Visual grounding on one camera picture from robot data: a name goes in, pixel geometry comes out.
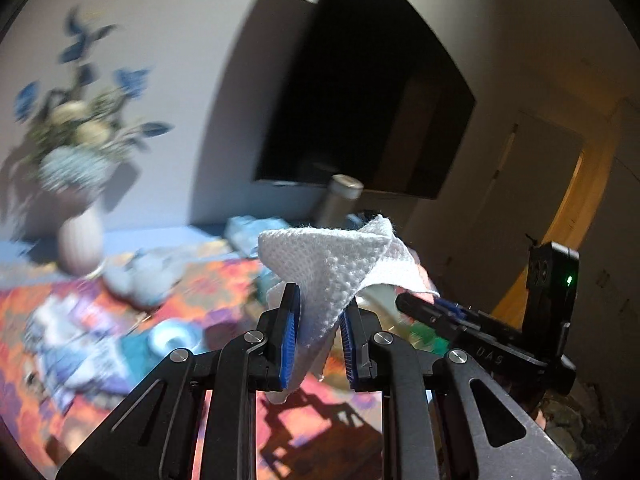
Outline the green item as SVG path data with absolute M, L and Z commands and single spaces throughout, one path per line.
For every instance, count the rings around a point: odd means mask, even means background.
M 449 350 L 449 341 L 423 324 L 411 325 L 408 338 L 414 348 L 433 353 L 435 356 L 444 356 Z

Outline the blue white Dafi packet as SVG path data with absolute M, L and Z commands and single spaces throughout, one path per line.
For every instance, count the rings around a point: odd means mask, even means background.
M 23 344 L 52 392 L 126 394 L 134 378 L 122 353 L 124 333 L 95 302 L 75 294 L 53 295 L 27 318 Z

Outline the white blue plush toy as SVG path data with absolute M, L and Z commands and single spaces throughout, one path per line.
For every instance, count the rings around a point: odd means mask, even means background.
M 136 252 L 121 266 L 102 273 L 106 289 L 138 311 L 159 309 L 186 270 L 186 259 L 168 252 Z

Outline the white paper towel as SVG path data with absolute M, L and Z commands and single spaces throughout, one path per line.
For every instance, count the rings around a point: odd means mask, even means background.
M 338 318 L 361 289 L 390 285 L 428 302 L 439 295 L 390 219 L 380 214 L 358 230 L 268 230 L 258 235 L 257 253 L 280 280 L 267 292 L 270 307 L 277 307 L 286 283 L 296 284 L 302 296 L 291 379 L 281 392 L 267 394 L 272 404 L 288 400 L 308 373 L 321 372 Z

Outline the floral orange table mat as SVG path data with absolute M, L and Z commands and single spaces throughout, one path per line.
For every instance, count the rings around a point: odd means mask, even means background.
M 107 398 L 76 396 L 62 413 L 28 385 L 35 368 L 22 336 L 27 319 L 44 300 L 75 295 L 111 315 L 134 358 L 145 359 L 144 375 L 159 359 L 142 335 L 159 322 L 180 318 L 201 325 L 207 348 L 218 349 L 253 328 L 262 306 L 254 298 L 262 265 L 256 260 L 216 255 L 186 267 L 166 304 L 150 318 L 111 296 L 101 280 L 55 281 L 49 269 L 38 281 L 1 287 L 1 418 L 26 460 L 44 478 L 54 478 L 65 452 L 73 451 L 96 429 L 111 408 Z M 378 479 L 382 476 L 381 397 L 347 391 L 341 358 L 326 364 L 324 382 L 309 376 L 281 405 L 256 399 L 257 475 L 261 479 Z

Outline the wooden door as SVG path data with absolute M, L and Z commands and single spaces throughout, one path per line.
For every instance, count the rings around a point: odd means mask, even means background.
M 620 121 L 588 113 L 548 118 L 530 107 L 516 112 L 483 211 L 498 243 L 500 281 L 489 305 L 514 324 L 524 315 L 524 252 L 531 236 L 572 249 L 582 244 L 608 184 L 622 140 Z

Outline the white ribbed vase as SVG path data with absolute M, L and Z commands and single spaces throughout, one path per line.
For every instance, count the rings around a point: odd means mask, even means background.
M 100 208 L 64 211 L 58 228 L 58 262 L 70 275 L 96 273 L 104 260 L 104 229 Z

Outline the light blue tissue pack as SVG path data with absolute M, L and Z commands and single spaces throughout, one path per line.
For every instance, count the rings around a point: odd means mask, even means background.
M 257 219 L 252 216 L 235 216 L 224 227 L 224 238 L 244 258 L 258 256 L 258 236 L 270 230 L 288 229 L 290 225 L 281 218 Z

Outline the silver thermos bottle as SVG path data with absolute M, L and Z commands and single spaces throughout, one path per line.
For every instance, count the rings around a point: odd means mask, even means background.
M 334 174 L 314 214 L 314 225 L 318 228 L 341 229 L 362 191 L 363 184 L 359 180 L 346 174 Z

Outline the black television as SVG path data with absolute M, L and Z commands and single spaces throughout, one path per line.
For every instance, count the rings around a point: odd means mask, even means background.
M 319 0 L 282 81 L 257 180 L 434 200 L 475 107 L 456 63 L 408 0 Z

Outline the blue white artificial flowers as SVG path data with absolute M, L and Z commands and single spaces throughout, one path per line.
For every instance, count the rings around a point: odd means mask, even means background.
M 30 148 L 23 165 L 43 191 L 99 193 L 133 151 L 144 150 L 147 140 L 174 128 L 168 122 L 126 122 L 126 106 L 148 88 L 148 68 L 118 68 L 110 88 L 88 95 L 88 88 L 99 81 L 98 66 L 90 61 L 92 51 L 116 29 L 115 24 L 91 25 L 74 6 L 63 27 L 70 44 L 58 55 L 58 62 L 70 69 L 70 85 L 40 92 L 38 82 L 32 81 L 17 93 L 14 118 L 28 125 Z

